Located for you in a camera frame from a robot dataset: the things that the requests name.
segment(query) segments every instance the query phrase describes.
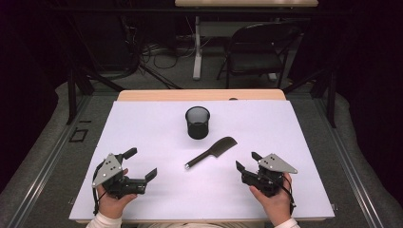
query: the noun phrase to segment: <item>table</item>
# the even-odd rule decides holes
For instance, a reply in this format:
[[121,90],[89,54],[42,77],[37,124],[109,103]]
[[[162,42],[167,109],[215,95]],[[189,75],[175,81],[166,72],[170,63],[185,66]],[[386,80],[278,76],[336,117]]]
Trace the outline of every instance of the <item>table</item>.
[[[208,7],[230,7],[230,8],[306,8],[316,7],[317,0],[176,0],[177,7],[187,8],[208,8]],[[207,27],[202,30],[203,24],[199,16],[196,16],[195,23],[195,36],[196,36],[196,57],[195,66],[193,70],[193,79],[199,80],[201,78],[202,69],[202,49],[201,49],[201,36],[232,36],[234,32],[243,27],[251,25],[252,23],[231,23],[231,22],[217,22],[205,23]]]
[[[205,106],[211,113],[210,132],[200,141],[186,133],[184,112],[194,105]],[[238,142],[236,146],[217,159],[210,156],[189,170],[184,168],[228,135]],[[335,216],[294,110],[279,89],[122,91],[109,114],[70,219],[88,222],[93,218],[95,166],[107,154],[124,153],[131,147],[137,147],[138,154],[123,162],[128,176],[143,178],[155,167],[158,175],[146,193],[125,208],[124,222],[267,220],[261,205],[241,182],[235,165],[239,161],[247,170],[257,171],[252,151],[263,157],[276,153],[298,170],[293,175],[296,219]]]

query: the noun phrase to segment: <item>gray carpet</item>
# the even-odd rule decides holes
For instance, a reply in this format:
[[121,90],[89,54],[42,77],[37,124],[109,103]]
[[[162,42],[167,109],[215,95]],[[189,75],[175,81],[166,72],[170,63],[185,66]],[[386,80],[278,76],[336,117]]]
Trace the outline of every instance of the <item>gray carpet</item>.
[[[152,61],[148,66],[183,88],[224,88],[223,78],[215,79],[222,57],[219,48],[206,48],[203,53],[201,80],[193,81],[193,58],[181,58],[174,67],[157,69]],[[166,66],[175,60],[158,56]],[[165,89],[165,86],[148,74],[138,70],[135,74],[115,80],[117,84],[133,89]],[[20,169],[0,195],[0,227],[84,227],[68,220],[72,208],[71,199],[77,196],[92,153],[100,138],[107,115],[117,94],[98,82],[93,82],[96,93],[91,97],[78,97],[81,102],[79,116],[72,126],[67,121],[67,86],[58,89],[60,103],[40,139],[27,155]],[[231,87],[271,87],[274,83],[265,77],[241,77],[234,79]],[[297,113],[305,139],[311,150],[317,170],[324,183],[331,203],[336,204],[336,217],[321,222],[302,221],[302,227],[373,227],[357,200],[357,193],[347,179],[340,163],[338,148],[328,123],[323,119],[322,101],[312,100],[307,91],[310,86],[287,95]],[[355,132],[348,112],[348,103],[340,96],[336,99],[336,132],[347,149],[368,196],[374,204],[383,227],[401,227],[403,212],[398,203],[383,189],[376,174],[369,166],[355,140]],[[83,142],[68,142],[74,129],[86,129]],[[38,174],[42,184],[38,184]],[[26,194],[33,196],[27,203]]]

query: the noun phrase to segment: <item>person's left hand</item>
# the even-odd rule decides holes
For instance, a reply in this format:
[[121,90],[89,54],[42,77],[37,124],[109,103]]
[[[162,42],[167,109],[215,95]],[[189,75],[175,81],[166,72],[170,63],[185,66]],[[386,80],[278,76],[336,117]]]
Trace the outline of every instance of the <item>person's left hand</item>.
[[137,194],[128,194],[120,199],[116,199],[114,196],[105,193],[104,187],[100,184],[97,186],[98,196],[102,196],[99,199],[99,212],[110,219],[118,219],[122,216],[125,207],[134,199],[137,198]]

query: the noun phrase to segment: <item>white sleeve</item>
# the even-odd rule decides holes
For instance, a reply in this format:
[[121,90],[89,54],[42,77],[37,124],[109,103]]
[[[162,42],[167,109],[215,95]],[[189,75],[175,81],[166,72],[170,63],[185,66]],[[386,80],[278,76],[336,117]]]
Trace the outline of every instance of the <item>white sleeve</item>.
[[282,224],[276,226],[275,228],[299,228],[299,225],[295,219],[290,218],[284,221]]
[[112,219],[99,213],[86,228],[121,228],[122,218]]

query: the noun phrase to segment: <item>black chair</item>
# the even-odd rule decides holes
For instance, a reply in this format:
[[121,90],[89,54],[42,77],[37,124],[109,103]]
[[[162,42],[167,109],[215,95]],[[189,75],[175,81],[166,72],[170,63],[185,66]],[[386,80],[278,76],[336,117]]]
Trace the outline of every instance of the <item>black chair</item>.
[[289,46],[300,34],[301,29],[292,23],[255,24],[240,28],[231,37],[217,80],[226,64],[226,88],[229,87],[230,75],[261,76],[269,73],[279,73],[279,88]]

